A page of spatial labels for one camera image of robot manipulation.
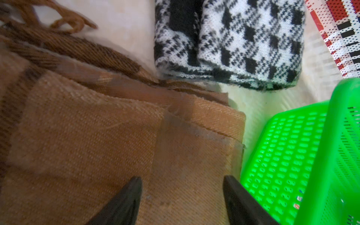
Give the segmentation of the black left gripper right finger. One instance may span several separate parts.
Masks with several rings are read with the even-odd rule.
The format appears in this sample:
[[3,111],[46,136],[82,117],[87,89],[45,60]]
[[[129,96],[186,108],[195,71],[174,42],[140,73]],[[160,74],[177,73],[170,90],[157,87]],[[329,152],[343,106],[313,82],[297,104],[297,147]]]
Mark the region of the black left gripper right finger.
[[279,225],[232,175],[223,179],[223,194],[230,225]]

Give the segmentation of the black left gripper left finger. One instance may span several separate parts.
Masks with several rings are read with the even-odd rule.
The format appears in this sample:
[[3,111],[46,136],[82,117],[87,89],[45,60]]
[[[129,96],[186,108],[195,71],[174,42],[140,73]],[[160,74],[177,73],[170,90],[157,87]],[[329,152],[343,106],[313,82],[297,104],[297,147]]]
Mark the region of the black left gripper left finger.
[[137,221],[142,196],[142,179],[132,177],[88,225],[134,225]]

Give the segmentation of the green plastic basket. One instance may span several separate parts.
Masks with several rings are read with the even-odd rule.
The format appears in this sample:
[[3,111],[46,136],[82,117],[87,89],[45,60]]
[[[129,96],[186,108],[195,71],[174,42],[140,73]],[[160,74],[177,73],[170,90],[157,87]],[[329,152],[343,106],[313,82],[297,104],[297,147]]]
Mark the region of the green plastic basket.
[[274,115],[240,179],[281,225],[359,224],[359,78],[328,101]]

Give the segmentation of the brown fringed scarf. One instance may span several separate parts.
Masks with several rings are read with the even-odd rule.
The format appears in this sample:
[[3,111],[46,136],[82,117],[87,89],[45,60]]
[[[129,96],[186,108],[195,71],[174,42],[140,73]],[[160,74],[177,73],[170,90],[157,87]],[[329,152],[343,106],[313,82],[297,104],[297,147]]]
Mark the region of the brown fringed scarf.
[[54,1],[1,1],[1,224],[85,225],[142,179],[134,225],[227,225],[246,116],[75,37]]

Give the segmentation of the black white houndstooth scarf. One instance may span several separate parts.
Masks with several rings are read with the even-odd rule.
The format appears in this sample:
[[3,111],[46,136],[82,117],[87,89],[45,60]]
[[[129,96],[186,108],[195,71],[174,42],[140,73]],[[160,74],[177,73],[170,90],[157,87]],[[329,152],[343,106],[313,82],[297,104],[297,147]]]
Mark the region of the black white houndstooth scarf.
[[304,1],[155,1],[155,66],[167,79],[290,88],[304,27]]

